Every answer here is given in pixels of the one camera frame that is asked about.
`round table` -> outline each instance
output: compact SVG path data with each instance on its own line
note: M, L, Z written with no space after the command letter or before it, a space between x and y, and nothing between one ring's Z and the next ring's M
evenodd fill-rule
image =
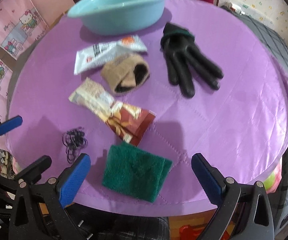
M219 91L193 75L196 94L183 98L171 86L160 39L166 22L188 28L201 51L224 72ZM68 100L86 77L101 83L100 69L74 76L76 51L121 37L92 34L79 19L64 17L37 45L14 90L9 116L23 117L7 136L10 152L25 167L42 155L52 166L42 181L57 177L69 164L62 135L84 127L91 170L75 202L139 216L174 216L215 208L190 164L201 152L212 166L239 183L266 179L288 146L288 76L255 35L226 11L198 0L167 0L162 18L137 32L148 48L151 75L138 90L119 100L156 113L139 144L171 159L173 165L154 203L113 192L101 185L106 157L119 138L92 112Z

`blue gripper pad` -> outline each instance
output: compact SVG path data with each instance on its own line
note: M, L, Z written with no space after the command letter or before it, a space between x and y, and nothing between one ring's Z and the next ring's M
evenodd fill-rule
M22 125L23 119L19 115L0 124L0 136Z
M81 153L73 165L60 174L56 190L63 208L73 202L90 168L90 157L85 153Z
M223 175L218 169L212 167L200 153L193 155L191 165L210 202L220 206L226 186Z

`plaid fabric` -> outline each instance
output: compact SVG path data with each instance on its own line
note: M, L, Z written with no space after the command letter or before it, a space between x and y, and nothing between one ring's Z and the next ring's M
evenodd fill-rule
M288 47L278 33L253 18L236 13L234 15L252 30L288 72ZM269 194L268 197L277 234L288 222L288 149L282 160L282 180L276 192Z
M168 217L135 217L121 215L112 230L98 234L98 240L168 240Z

